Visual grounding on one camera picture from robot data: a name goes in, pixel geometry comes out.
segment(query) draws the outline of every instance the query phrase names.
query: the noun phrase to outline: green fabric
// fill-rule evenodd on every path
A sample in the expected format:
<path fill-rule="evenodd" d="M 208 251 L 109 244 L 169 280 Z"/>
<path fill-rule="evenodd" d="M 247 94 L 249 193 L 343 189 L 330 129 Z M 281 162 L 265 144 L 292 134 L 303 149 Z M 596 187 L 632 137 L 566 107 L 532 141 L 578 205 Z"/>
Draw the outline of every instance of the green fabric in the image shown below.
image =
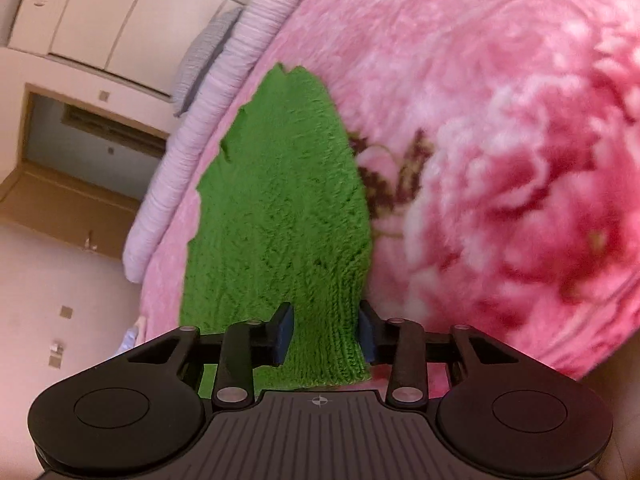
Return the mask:
<path fill-rule="evenodd" d="M 273 68 L 240 108 L 198 192 L 180 322 L 220 333 L 267 320 L 290 301 L 286 362 L 254 370 L 256 391 L 367 379 L 354 334 L 369 214 L 347 133 L 320 80 L 303 68 Z"/>

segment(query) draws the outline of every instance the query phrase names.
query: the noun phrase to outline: black circular joint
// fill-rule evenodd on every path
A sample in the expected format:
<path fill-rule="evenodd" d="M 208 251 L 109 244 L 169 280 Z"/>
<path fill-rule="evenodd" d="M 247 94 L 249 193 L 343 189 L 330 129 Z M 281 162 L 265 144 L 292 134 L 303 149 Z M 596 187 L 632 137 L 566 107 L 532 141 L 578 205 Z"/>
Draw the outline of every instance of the black circular joint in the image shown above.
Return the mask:
<path fill-rule="evenodd" d="M 53 469 L 126 476 L 185 449 L 204 422 L 197 394 L 161 367 L 92 368 L 44 391 L 28 426 Z"/>
<path fill-rule="evenodd" d="M 443 397 L 436 421 L 461 458 L 525 478 L 575 472 L 601 455 L 612 431 L 598 396 L 540 364 L 483 366 Z"/>
<path fill-rule="evenodd" d="M 136 390 L 104 388 L 81 397 L 76 417 L 93 428 L 114 430 L 135 424 L 149 411 L 149 399 Z"/>
<path fill-rule="evenodd" d="M 507 428 L 524 433 L 546 433 L 567 416 L 562 400 L 535 390 L 507 392 L 494 400 L 494 416 Z"/>

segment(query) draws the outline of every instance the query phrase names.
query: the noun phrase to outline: gray pillow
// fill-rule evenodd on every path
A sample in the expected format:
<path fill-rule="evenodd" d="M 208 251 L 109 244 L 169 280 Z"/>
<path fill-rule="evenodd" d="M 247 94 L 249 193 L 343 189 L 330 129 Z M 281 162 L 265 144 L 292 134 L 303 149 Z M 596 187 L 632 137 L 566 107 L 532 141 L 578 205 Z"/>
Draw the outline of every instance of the gray pillow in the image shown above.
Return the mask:
<path fill-rule="evenodd" d="M 222 53 L 226 40 L 242 14 L 242 7 L 214 16 L 209 25 L 193 40 L 180 62 L 175 76 L 172 102 L 176 117 L 185 113 L 195 99 L 209 68 Z"/>

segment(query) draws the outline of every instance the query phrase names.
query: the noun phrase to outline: floor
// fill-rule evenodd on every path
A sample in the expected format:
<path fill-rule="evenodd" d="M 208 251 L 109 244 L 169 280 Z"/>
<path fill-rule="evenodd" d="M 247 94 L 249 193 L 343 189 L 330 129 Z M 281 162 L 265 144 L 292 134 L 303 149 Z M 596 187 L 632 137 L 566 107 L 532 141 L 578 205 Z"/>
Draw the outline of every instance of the floor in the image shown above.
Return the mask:
<path fill-rule="evenodd" d="M 613 438 L 597 466 L 604 480 L 640 480 L 640 333 L 584 383 L 609 405 Z"/>
<path fill-rule="evenodd" d="M 26 424 L 31 403 L 113 355 L 138 316 L 140 288 L 117 260 L 11 224 L 0 223 L 0 269 L 0 480 L 33 480 L 42 470 Z M 56 342 L 60 368 L 49 366 Z"/>

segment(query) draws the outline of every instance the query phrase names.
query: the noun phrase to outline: metal screw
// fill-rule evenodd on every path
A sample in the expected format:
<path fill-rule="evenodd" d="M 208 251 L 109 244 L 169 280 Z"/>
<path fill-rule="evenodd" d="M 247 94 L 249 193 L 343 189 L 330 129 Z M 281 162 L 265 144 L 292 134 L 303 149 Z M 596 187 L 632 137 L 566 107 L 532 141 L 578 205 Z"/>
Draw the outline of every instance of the metal screw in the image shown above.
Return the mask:
<path fill-rule="evenodd" d="M 391 396 L 398 402 L 418 402 L 422 399 L 422 392 L 418 388 L 412 386 L 402 386 L 393 390 Z"/>
<path fill-rule="evenodd" d="M 238 388 L 236 386 L 228 386 L 218 390 L 216 397 L 222 402 L 242 402 L 249 394 L 244 388 Z"/>

